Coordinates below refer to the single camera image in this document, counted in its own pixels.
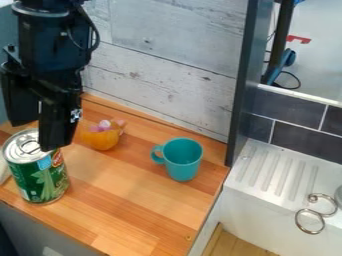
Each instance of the floor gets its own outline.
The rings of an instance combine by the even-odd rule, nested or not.
[[[224,231],[219,224],[202,256],[278,256]]]

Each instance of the wooden table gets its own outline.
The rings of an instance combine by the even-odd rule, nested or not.
[[[26,203],[12,178],[0,187],[0,200],[104,254],[186,255],[227,175],[226,145],[94,96],[84,96],[83,109],[83,122],[126,120],[119,144],[95,151],[77,133],[63,148],[71,187],[60,200],[46,206]],[[2,125],[0,145],[34,125]],[[205,150],[199,174],[190,182],[173,181],[149,158],[153,145],[177,136],[196,139]]]

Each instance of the can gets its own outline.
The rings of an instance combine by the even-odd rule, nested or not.
[[[37,204],[52,202],[69,187],[61,150],[41,151],[38,129],[16,133],[5,142],[2,151],[26,201]]]

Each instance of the gray tile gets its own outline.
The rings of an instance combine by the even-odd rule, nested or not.
[[[328,107],[327,114],[322,127],[323,131],[342,136],[342,109]]]
[[[250,116],[249,137],[268,143],[273,120],[260,116]]]
[[[258,90],[253,113],[318,129],[325,105]]]
[[[272,144],[342,164],[342,138],[276,122]]]

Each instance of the teal cup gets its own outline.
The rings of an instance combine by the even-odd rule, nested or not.
[[[188,138],[175,138],[151,150],[152,160],[164,164],[171,178],[177,181],[192,180],[197,174],[202,156],[201,144]]]

